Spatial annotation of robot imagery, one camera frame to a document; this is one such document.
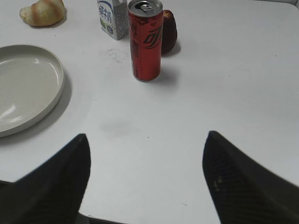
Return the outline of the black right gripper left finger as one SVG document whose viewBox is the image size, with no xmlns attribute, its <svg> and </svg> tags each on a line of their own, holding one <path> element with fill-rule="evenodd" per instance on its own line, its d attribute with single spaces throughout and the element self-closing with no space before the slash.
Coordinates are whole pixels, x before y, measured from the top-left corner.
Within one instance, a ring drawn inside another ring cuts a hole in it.
<svg viewBox="0 0 299 224">
<path fill-rule="evenodd" d="M 21 179 L 0 190 L 2 224 L 73 224 L 90 176 L 87 136 L 79 134 Z"/>
</svg>

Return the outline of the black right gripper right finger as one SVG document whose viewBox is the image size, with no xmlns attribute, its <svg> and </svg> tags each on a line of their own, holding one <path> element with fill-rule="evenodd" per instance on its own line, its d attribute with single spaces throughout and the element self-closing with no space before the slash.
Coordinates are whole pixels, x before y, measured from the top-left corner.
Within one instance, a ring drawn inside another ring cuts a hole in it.
<svg viewBox="0 0 299 224">
<path fill-rule="evenodd" d="M 206 184 L 222 224 L 297 224 L 299 188 L 269 171 L 217 131 L 202 158 Z"/>
</svg>

